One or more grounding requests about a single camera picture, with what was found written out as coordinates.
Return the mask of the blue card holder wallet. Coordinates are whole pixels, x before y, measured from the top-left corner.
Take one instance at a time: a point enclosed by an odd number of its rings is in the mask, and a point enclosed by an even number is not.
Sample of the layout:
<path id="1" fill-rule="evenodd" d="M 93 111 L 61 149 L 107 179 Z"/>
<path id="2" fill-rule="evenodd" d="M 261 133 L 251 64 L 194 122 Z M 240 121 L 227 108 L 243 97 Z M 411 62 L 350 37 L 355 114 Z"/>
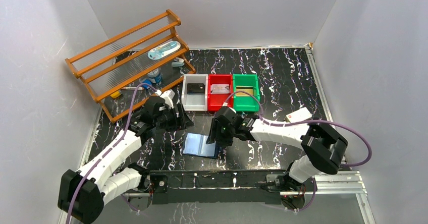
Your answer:
<path id="1" fill-rule="evenodd" d="M 216 142 L 208 143 L 207 139 L 207 135 L 187 133 L 182 153 L 189 156 L 217 158 L 219 146 Z"/>

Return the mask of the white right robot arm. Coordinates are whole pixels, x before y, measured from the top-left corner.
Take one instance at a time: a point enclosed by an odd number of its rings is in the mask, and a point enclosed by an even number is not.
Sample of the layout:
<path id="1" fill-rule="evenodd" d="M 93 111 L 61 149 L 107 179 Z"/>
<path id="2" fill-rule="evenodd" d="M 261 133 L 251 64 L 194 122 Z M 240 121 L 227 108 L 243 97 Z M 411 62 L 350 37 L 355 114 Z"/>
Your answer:
<path id="1" fill-rule="evenodd" d="M 220 148 L 231 146 L 237 138 L 242 141 L 270 141 L 292 145 L 304 155 L 293 161 L 283 176 L 267 178 L 268 191 L 296 191 L 309 178 L 319 174 L 335 175 L 340 168 L 348 141 L 327 121 L 305 120 L 303 123 L 268 121 L 257 115 L 242 116 L 233 108 L 223 106 L 211 121 L 207 144 Z"/>

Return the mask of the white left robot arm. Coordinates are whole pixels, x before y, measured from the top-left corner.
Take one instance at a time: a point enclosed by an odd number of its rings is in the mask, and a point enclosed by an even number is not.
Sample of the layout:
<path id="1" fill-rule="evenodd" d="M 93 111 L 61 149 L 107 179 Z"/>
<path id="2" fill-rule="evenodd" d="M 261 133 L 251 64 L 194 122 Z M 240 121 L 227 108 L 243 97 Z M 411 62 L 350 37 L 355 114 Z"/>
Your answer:
<path id="1" fill-rule="evenodd" d="M 163 94 L 151 96 L 136 114 L 129 114 L 124 128 L 101 153 L 78 170 L 67 170 L 61 177 L 58 208 L 72 218 L 93 223 L 104 206 L 128 190 L 144 192 L 151 188 L 150 170 L 132 163 L 119 166 L 156 131 L 174 132 L 193 126 L 181 103 Z"/>

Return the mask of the white VIP card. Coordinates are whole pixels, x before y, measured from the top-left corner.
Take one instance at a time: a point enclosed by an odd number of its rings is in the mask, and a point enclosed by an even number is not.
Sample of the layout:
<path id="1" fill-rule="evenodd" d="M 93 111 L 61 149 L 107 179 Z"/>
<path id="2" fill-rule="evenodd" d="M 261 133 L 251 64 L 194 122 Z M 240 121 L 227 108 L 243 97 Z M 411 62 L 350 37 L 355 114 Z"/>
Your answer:
<path id="1" fill-rule="evenodd" d="M 210 86 L 211 94 L 230 94 L 230 84 L 212 84 Z"/>

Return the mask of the gold credit card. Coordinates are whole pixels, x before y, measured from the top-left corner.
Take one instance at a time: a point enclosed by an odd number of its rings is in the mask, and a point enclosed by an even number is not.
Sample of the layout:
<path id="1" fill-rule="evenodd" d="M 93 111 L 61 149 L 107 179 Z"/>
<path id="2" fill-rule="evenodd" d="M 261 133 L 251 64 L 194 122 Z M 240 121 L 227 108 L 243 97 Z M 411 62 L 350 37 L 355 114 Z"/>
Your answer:
<path id="1" fill-rule="evenodd" d="M 254 95 L 254 87 L 252 86 L 237 86 L 236 87 L 236 96 L 242 96 L 242 97 L 247 97 L 247 96 L 253 96 Z"/>

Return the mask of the white plastic bin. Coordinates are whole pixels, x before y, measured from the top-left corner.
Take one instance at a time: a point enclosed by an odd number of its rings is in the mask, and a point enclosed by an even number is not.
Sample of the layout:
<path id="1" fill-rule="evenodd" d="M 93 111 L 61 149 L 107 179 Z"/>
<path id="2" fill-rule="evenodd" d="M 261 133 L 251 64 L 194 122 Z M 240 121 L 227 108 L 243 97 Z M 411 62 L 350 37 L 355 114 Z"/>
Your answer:
<path id="1" fill-rule="evenodd" d="M 205 84 L 205 94 L 187 94 L 188 83 Z M 208 74 L 186 74 L 183 79 L 181 103 L 186 111 L 207 111 Z"/>

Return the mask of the red plastic bin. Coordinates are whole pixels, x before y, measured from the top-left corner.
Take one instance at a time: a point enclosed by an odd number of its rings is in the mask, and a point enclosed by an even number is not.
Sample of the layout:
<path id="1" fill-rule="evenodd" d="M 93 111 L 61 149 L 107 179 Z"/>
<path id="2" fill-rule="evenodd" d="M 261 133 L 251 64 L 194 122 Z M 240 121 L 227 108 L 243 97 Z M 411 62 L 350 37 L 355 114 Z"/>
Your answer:
<path id="1" fill-rule="evenodd" d="M 229 89 L 224 90 L 224 93 L 212 93 L 213 85 L 228 85 Z M 222 106 L 228 96 L 231 95 L 233 90 L 233 76 L 232 74 L 209 74 L 208 76 L 208 95 L 207 95 L 207 110 L 209 112 L 216 112 Z"/>

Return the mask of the green plastic bin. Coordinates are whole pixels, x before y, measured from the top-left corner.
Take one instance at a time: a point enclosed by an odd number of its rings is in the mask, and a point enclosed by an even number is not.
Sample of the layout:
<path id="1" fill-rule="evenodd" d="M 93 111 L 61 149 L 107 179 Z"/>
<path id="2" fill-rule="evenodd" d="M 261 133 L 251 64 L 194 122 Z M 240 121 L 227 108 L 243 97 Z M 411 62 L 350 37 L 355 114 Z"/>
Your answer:
<path id="1" fill-rule="evenodd" d="M 233 92 L 245 91 L 260 101 L 259 82 L 257 74 L 233 74 Z M 256 100 L 245 93 L 236 93 L 234 96 L 236 111 L 258 112 L 260 106 Z"/>

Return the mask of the white marker pen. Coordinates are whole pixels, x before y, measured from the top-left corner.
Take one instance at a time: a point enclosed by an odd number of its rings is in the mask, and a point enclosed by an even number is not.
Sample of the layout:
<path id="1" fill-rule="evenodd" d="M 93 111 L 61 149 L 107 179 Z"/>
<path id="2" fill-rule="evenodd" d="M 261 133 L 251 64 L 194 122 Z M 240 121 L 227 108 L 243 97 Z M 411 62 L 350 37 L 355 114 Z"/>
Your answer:
<path id="1" fill-rule="evenodd" d="M 145 90 L 144 87 L 123 87 L 121 90 Z"/>

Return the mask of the small blue box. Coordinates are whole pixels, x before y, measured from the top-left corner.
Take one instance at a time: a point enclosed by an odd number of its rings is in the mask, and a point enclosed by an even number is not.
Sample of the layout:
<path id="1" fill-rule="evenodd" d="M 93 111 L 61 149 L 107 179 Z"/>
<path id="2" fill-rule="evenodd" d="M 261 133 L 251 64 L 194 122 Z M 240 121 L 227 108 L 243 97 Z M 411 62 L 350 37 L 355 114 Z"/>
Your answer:
<path id="1" fill-rule="evenodd" d="M 144 88 L 145 90 L 149 89 L 152 87 L 152 82 L 149 79 L 145 79 L 143 81 L 143 85 L 142 88 Z"/>

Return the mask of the yellow small block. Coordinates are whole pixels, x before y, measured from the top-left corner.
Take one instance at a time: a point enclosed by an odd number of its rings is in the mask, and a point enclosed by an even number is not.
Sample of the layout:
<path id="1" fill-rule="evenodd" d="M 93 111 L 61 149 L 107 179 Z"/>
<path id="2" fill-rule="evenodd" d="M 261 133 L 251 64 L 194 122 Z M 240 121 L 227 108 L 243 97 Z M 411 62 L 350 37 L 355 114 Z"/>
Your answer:
<path id="1" fill-rule="evenodd" d="M 118 90 L 118 91 L 113 92 L 113 93 L 110 95 L 110 97 L 111 97 L 112 99 L 117 99 L 117 98 L 119 98 L 121 95 L 122 95 L 122 94 L 121 94 L 120 90 Z"/>

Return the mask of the orange wooden shelf rack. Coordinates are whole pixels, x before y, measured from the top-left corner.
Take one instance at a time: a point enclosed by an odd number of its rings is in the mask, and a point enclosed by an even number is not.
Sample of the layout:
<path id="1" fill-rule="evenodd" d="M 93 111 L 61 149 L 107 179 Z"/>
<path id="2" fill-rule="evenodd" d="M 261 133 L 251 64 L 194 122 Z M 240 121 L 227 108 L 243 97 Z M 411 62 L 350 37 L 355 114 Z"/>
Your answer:
<path id="1" fill-rule="evenodd" d="M 82 81 L 92 99 L 100 104 L 108 119 L 115 123 L 129 113 L 129 103 L 125 99 L 132 93 L 121 88 L 136 87 L 156 68 L 160 69 L 162 81 L 154 86 L 162 91 L 181 83 L 184 75 L 196 73 L 195 67 L 186 59 L 190 49 L 178 35 L 177 27 L 180 25 L 179 17 L 167 9 L 99 45 L 66 58 L 65 62 L 74 77 Z M 160 60 L 148 58 L 147 53 L 152 48 L 169 41 L 178 41 L 180 49 Z M 184 59 L 184 66 L 171 66 L 177 57 Z M 122 95 L 112 99 L 110 95 L 118 90 Z"/>

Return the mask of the pale green tape dispenser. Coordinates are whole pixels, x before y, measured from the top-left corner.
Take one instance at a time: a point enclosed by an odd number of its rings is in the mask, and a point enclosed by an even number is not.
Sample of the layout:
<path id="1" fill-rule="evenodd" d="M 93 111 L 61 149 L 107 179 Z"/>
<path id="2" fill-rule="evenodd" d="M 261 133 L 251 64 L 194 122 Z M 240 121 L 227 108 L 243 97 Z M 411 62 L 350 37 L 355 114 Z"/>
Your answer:
<path id="1" fill-rule="evenodd" d="M 184 66 L 185 62 L 183 58 L 174 58 L 174 60 L 171 62 L 171 66 L 176 68 L 176 67 L 182 67 Z"/>

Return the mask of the white box with red logo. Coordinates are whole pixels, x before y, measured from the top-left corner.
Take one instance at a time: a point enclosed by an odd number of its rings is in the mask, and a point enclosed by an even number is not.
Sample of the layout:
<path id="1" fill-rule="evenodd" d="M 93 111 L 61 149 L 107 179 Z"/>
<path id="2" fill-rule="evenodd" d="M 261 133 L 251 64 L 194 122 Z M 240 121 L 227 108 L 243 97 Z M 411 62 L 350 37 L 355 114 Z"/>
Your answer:
<path id="1" fill-rule="evenodd" d="M 311 112 L 306 108 L 302 107 L 292 113 L 289 113 L 285 117 L 285 121 L 289 123 L 295 123 L 300 121 L 306 121 L 312 118 Z"/>

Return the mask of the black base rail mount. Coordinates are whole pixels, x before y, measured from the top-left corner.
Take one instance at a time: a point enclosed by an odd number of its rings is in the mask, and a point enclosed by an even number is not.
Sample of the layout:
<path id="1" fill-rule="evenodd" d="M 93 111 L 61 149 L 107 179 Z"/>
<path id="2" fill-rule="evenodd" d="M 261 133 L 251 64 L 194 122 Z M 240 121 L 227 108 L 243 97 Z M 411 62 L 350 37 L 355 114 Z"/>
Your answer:
<path id="1" fill-rule="evenodd" d="M 259 202 L 300 211 L 317 191 L 313 177 L 299 184 L 285 170 L 151 171 L 143 182 L 142 190 L 131 189 L 124 196 L 147 205 Z"/>

